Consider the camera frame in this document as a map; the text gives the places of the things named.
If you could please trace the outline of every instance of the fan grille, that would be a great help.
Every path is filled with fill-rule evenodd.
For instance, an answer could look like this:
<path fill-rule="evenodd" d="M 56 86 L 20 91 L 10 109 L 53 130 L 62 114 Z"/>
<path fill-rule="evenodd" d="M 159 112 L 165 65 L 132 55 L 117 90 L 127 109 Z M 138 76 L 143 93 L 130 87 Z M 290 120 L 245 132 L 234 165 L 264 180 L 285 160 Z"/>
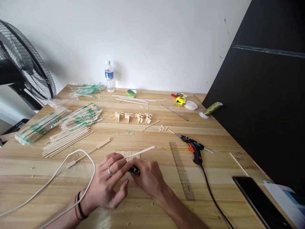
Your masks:
<path fill-rule="evenodd" d="M 24 76 L 28 90 L 48 100 L 56 95 L 51 74 L 29 40 L 14 26 L 0 20 L 0 41 L 3 50 Z"/>

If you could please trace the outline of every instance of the blue bottle label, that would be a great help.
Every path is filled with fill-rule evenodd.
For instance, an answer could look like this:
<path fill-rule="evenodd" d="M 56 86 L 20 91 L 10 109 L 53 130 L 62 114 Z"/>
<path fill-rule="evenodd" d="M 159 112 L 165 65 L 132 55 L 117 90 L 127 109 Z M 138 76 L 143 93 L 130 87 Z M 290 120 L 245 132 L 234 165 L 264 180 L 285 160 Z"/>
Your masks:
<path fill-rule="evenodd" d="M 105 72 L 105 77 L 106 77 L 106 79 L 113 79 L 113 72 L 111 72 L 111 73 L 107 73 L 107 72 Z"/>

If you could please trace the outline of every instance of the bracelet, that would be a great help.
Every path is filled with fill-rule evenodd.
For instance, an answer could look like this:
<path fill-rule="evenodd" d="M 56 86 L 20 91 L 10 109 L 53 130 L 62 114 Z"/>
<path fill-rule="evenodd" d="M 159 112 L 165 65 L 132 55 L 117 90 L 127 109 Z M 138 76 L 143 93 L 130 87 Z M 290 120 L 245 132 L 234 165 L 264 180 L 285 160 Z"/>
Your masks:
<path fill-rule="evenodd" d="M 79 201 L 79 195 L 80 195 L 80 192 L 77 194 L 77 201 Z M 83 211 L 82 211 L 82 208 L 80 207 L 80 203 L 78 203 L 78 210 L 79 210 L 79 214 L 80 216 L 83 218 L 83 219 L 87 219 L 88 216 L 85 216 Z"/>
<path fill-rule="evenodd" d="M 83 221 L 82 219 L 80 219 L 77 215 L 77 211 L 76 211 L 76 206 L 74 207 L 75 209 L 75 215 L 76 215 L 76 218 L 79 220 L 79 221 Z"/>

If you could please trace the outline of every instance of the smartphone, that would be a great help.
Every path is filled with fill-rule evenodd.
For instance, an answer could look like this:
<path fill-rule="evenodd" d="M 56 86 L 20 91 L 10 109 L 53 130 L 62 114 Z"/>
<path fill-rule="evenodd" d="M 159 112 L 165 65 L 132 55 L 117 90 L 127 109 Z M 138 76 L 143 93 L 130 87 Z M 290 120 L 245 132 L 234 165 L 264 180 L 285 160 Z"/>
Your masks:
<path fill-rule="evenodd" d="M 233 177 L 233 180 L 266 228 L 292 228 L 251 177 Z"/>

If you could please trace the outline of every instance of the electric fan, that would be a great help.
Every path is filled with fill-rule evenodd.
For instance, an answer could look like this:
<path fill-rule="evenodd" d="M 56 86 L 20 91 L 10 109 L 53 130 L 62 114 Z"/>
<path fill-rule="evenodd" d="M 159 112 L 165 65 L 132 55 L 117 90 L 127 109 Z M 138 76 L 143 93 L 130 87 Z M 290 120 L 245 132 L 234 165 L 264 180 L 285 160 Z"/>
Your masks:
<path fill-rule="evenodd" d="M 10 84 L 33 109 L 42 106 L 31 96 L 49 100 L 56 95 L 51 74 L 34 46 L 14 26 L 0 20 L 0 85 Z"/>

